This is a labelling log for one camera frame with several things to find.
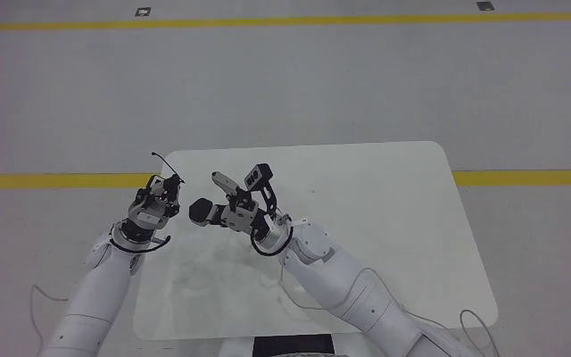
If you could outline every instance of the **white table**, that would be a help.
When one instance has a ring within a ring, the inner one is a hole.
[[[172,235],[172,242],[147,254],[143,267],[133,320],[142,339],[355,331],[325,311],[295,307],[277,286],[277,259],[259,256],[248,236],[189,220],[188,205],[200,197],[227,202],[211,182],[213,171],[243,186],[260,162],[274,172],[283,212],[318,223],[412,311],[450,328],[459,326],[464,308],[488,325],[497,319],[450,167],[435,143],[179,151],[167,160],[186,184],[180,214],[158,236]],[[171,171],[163,167],[162,174]],[[298,303],[315,304],[288,274],[285,285]]]

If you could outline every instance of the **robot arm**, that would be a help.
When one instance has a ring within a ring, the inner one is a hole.
[[[145,254],[170,240],[156,239],[154,232],[178,213],[178,190],[182,182],[177,174],[166,179],[152,176],[146,187],[137,191],[128,217],[113,224],[108,234],[99,236],[86,261],[91,270],[70,299],[41,356],[97,355]],[[147,249],[152,242],[159,244]]]
[[[244,191],[214,172],[212,179],[227,193],[229,205],[215,205],[202,198],[190,206],[191,221],[249,234],[256,252],[279,255],[284,269],[324,309],[358,328],[388,357],[473,356],[451,336],[413,320],[377,274],[335,245],[323,229],[308,220],[292,221],[287,214],[277,213],[271,177],[267,164],[256,165],[244,180],[248,189]],[[254,191],[261,191],[266,211],[253,201]]]

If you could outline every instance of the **white floor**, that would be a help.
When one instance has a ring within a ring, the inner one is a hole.
[[[51,0],[0,4],[0,21],[132,20],[143,5],[152,19],[477,13],[452,0]],[[571,11],[555,0],[494,5]],[[440,143],[454,170],[570,169],[570,33],[569,22],[0,32],[0,173],[157,171],[152,150],[403,140]],[[501,352],[568,355],[571,187],[459,191],[499,307]],[[69,295],[91,240],[133,194],[0,191],[3,354],[36,351],[29,286]],[[136,293],[102,356],[217,352],[214,340],[138,340]],[[46,335],[61,308],[37,300]]]

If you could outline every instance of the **yellow floor stripe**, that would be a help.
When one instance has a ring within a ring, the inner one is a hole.
[[[246,26],[315,26],[397,23],[571,21],[571,12],[466,13],[432,15],[325,16],[246,19],[189,19],[87,22],[0,23],[2,31],[66,29],[173,29]]]
[[[571,170],[454,171],[457,186],[571,186]]]
[[[0,189],[144,187],[151,173],[0,175]]]
[[[0,175],[0,189],[137,188],[152,173]],[[571,170],[454,171],[457,186],[571,186]]]

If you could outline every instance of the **black mechanical part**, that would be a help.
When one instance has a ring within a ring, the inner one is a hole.
[[[182,179],[177,174],[172,175],[170,178],[162,181],[162,188],[164,192],[161,198],[166,199],[169,202],[174,202],[178,197],[178,186],[182,183]]]
[[[178,204],[167,203],[164,208],[163,217],[173,218],[180,211],[180,206]]]
[[[480,9],[480,11],[493,11],[493,10],[495,10],[492,3],[489,1],[478,1],[478,2],[476,2],[476,5],[478,6],[478,9]]]
[[[192,222],[203,223],[208,218],[212,206],[211,200],[199,198],[188,207],[188,218],[190,218]]]
[[[235,212],[236,206],[241,207],[255,207],[255,203],[252,201],[252,193],[244,191],[242,188],[238,187],[236,189],[236,195],[227,195],[228,205],[230,206],[230,211]]]
[[[156,196],[151,194],[150,191],[151,189],[149,188],[149,193],[143,197],[145,201],[143,202],[143,204],[141,204],[141,208],[148,208],[151,206],[151,204],[154,203],[154,199],[156,198]]]
[[[273,177],[274,173],[269,168],[269,165],[267,163],[259,163],[246,175],[244,183],[248,191],[260,191]]]
[[[253,212],[256,208],[256,202],[253,200],[242,200],[236,204],[236,206],[244,208],[247,211]]]
[[[335,353],[331,335],[262,336],[253,340],[252,357],[289,353]]]
[[[274,194],[274,190],[269,183],[269,180],[274,177],[274,173],[269,168],[267,163],[259,163],[253,167],[248,175],[244,179],[246,188],[250,192],[260,191],[261,196],[266,204],[266,210],[268,211],[271,219],[276,217],[277,209],[277,198]]]
[[[133,202],[133,205],[139,205],[143,202],[143,200],[146,199],[146,197],[151,193],[151,188],[139,188],[137,190],[137,196],[135,196],[135,201]]]
[[[154,230],[140,228],[130,219],[126,219],[121,223],[120,230],[128,240],[138,244],[149,242],[154,234]]]
[[[190,218],[192,222],[204,223],[208,219],[212,206],[214,206],[212,201],[206,198],[199,198],[188,207],[188,218]],[[221,216],[225,208],[226,205],[224,204],[216,204],[216,211],[208,223],[216,226],[224,226]]]
[[[267,213],[264,210],[259,209],[250,224],[250,227],[252,227],[250,235],[256,242],[260,242],[269,233],[268,223],[266,223],[266,220],[264,219],[266,214]]]
[[[149,180],[146,182],[146,186],[145,188],[151,188],[152,185],[154,185],[155,183],[159,182],[160,180],[164,180],[164,178],[162,178],[159,175],[151,175],[151,177],[149,178]]]

